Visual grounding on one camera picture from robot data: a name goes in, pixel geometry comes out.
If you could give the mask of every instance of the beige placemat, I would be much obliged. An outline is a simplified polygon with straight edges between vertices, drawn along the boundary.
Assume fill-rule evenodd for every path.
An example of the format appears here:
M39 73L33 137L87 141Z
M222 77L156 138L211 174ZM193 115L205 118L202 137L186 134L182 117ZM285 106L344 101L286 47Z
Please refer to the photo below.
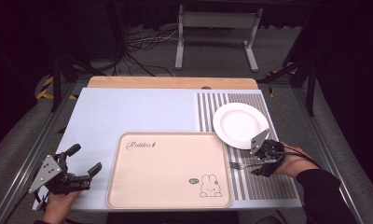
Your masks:
M227 152L215 133L125 133L107 194L115 209L227 207Z

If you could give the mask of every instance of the white plate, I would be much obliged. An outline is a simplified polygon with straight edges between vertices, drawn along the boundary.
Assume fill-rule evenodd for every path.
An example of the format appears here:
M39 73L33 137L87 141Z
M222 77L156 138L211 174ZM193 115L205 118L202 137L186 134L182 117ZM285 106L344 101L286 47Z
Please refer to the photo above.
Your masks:
M222 141L239 149L251 149L251 139L269 128L268 121L259 110L241 103L219 107L215 111L213 125Z

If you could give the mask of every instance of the metal frame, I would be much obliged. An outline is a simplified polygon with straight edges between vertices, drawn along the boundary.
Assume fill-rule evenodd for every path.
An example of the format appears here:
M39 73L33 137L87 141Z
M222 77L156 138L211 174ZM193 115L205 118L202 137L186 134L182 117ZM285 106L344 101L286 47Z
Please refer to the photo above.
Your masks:
M64 93L62 95L63 98L69 96L73 92L75 86L75 84L71 83L66 85L67 86L64 88ZM58 117L61 115L62 109L64 108L66 103L67 101L62 101L59 104L59 108L54 113L49 113L44 128L38 135L35 144L27 155L26 160L24 160L24 163L21 166L20 170L16 173L14 181L9 187L3 201L0 203L0 223L5 222L8 214L11 212L19 196L21 195L21 191L23 190L24 185L26 184L30 174L35 168L35 164L38 162L39 156L41 155L45 144L48 141L48 136L52 131L52 128L56 123Z
M354 215L355 219L358 221L358 223L363 224L364 221L362 220L353 200L352 200L352 195L350 194L349 190L344 184L343 177L340 174L340 171L338 170L338 167L336 166L336 163L334 159L332 158L332 155L329 151L329 147L326 144L323 134L320 130L320 127L317 124L317 121L310 116L310 112L307 110L304 110L304 102L305 102L305 96L303 93L302 89L293 89L294 90L294 95L297 98L297 102L299 106L302 108L304 119L307 121L309 124L309 127L311 128L311 131L314 134L314 139L316 140L316 144L319 148L319 153L321 158L323 159L324 166L327 171L329 171L331 174L336 176L342 183L340 186L340 193L343 196L343 199L345 203L349 206L350 210L352 211L352 214Z
M245 54L253 72L258 72L256 57L252 46L256 37L256 30L262 16L262 8L256 13L213 13L213 12L187 12L180 5L178 13L178 44L175 55L175 69L181 70L184 58L184 27L220 27L250 29L248 41L243 41Z

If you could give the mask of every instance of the metal bar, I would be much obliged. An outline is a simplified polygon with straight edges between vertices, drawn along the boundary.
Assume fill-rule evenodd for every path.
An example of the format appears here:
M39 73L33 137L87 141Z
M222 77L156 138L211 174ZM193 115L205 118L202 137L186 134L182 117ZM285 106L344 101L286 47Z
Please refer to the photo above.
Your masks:
M255 20L255 13L184 12L184 26L192 27L251 29Z
M265 78L259 79L256 82L257 83L270 83L271 81L273 81L273 80L275 80L279 77L282 77L283 75L286 75L287 73L290 73L290 72L294 71L295 69L299 68L304 62L305 61L292 63L292 64L286 66L285 68L283 68L282 70L272 74L271 76L266 76Z
M303 83L305 83L308 76L311 75L312 66L313 66L312 60L307 60L303 64L300 65L300 67L297 69L297 71L292 76L289 82L292 88L302 87Z
M199 6L223 6L223 7L263 7L263 8L301 8L301 9L316 9L316 10L330 10L338 8L339 3L336 1L329 3L312 3L311 1L278 1L278 0L269 0L269 1L251 1L251 0L200 0L200 1L190 1L190 0L118 0L125 4L166 4L166 5L199 5Z
M62 95L63 99L67 98L67 96L72 93L75 86L75 84L73 83L67 83L65 85L66 87L64 88L64 93ZM14 204L21 195L21 191L23 190L27 179L35 168L35 164L37 163L39 156L42 153L45 144L47 143L48 135L52 131L52 127L55 124L56 120L62 113L62 109L64 108L66 102L67 101L62 101L58 109L55 112L49 114L41 133L38 135L37 140L35 141L35 144L33 145L32 149L30 149L26 160L24 161L20 170L17 172L16 177L9 187L3 201L0 203L0 223L5 222Z
M251 29L250 39L248 40L248 44L246 46L248 49L251 49L251 47L253 46L253 43L254 43L254 39L256 38L256 30L258 29L258 25L259 25L260 19L262 17L262 11L263 11L262 8L259 8L256 11L253 24L250 27L250 29Z
M183 68L184 58L184 6L180 5L178 11L178 43L177 52L175 54L175 70L179 71Z
M126 50L126 44L123 38L122 30L120 29L119 15L117 14L117 7L115 2L108 2L105 4L108 21L111 26L111 32L117 45L117 57L122 57Z
M315 74L316 68L313 64L311 67L311 73L309 74L308 93L306 97L306 108L308 109L311 117L314 117L314 113L312 112L312 104L314 101Z
M314 118L310 117L310 114L306 109L303 109L305 108L306 99L304 97L302 89L293 89L293 90L294 90L294 95L297 98L297 102L299 106L302 108L303 116L305 120L308 122L314 134L314 139L316 140L317 147L319 148L319 153L320 153L321 158L323 159L325 169L329 171L330 173L332 173L334 176L336 176L341 181L342 185L340 186L340 193L342 194L345 203L349 206L350 211L352 211L352 214L354 215L357 222L360 224L363 224L364 222L360 214L358 213L358 210L352 200L352 196L350 192L348 191L347 187L344 185L343 178L341 177L338 167L336 166L335 161L332 158L328 145L326 144L324 140L320 127L317 124L317 121Z
M53 66L53 106L52 110L50 112L54 112L56 108L58 108L59 104L62 101L62 85L61 85L61 71L60 71L60 65L59 65L59 57L55 57L52 60L52 66Z
M62 35L59 32L59 28L52 17L52 14L45 1L30 0L26 2L26 6L29 7L35 16L37 17L38 25L44 32L47 46L50 49L50 56L52 58L58 57L59 64L61 66L62 74L68 82L77 80L77 75L73 70L71 64L67 63L62 53L68 51L62 39Z

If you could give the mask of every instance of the rabbit illustration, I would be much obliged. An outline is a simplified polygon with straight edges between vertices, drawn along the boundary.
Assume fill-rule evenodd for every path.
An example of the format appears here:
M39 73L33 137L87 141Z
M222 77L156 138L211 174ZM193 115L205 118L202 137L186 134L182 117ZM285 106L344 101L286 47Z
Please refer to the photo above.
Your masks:
M204 175L201 178L201 193L200 196L204 197L221 197L221 188L215 175Z

